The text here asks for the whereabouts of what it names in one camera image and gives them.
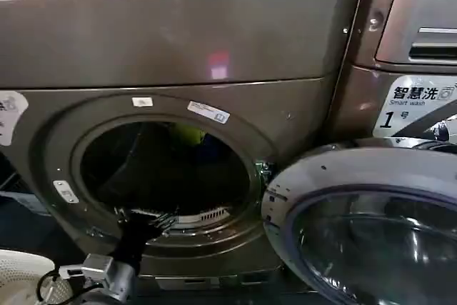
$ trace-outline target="white label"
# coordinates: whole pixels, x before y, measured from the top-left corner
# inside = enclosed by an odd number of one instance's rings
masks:
[[[27,107],[29,103],[22,94],[0,91],[0,145],[11,145],[14,128]]]
[[[395,135],[409,124],[456,100],[456,89],[457,76],[405,75],[398,78],[384,101],[373,135]]]
[[[150,96],[134,96],[131,102],[135,107],[151,107],[154,105]]]
[[[79,203],[78,197],[75,195],[68,182],[66,182],[65,180],[55,180],[52,182],[52,184],[54,185],[60,196],[64,198],[64,201],[70,204]]]
[[[225,124],[230,117],[230,113],[216,109],[215,107],[205,105],[202,103],[196,103],[195,101],[191,101],[189,106],[187,106],[189,111],[195,112],[196,114],[200,114],[206,118],[210,118],[218,123]]]

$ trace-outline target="laundry basket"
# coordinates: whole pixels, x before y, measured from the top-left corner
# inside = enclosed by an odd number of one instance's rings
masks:
[[[36,298],[38,280],[54,269],[54,263],[46,257],[0,250],[0,304],[38,305],[58,304],[73,294],[67,281],[45,280],[41,294],[45,299],[40,303]]]

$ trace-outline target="clothes inside drum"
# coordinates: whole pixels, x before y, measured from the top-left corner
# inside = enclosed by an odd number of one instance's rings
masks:
[[[198,128],[170,122],[117,126],[81,162],[89,193],[107,206],[179,216],[240,206],[249,176],[238,155]]]

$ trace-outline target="open washer door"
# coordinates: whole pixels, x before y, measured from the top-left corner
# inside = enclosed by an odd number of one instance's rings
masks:
[[[418,139],[321,147],[270,183],[267,236],[336,304],[457,304],[456,151]]]

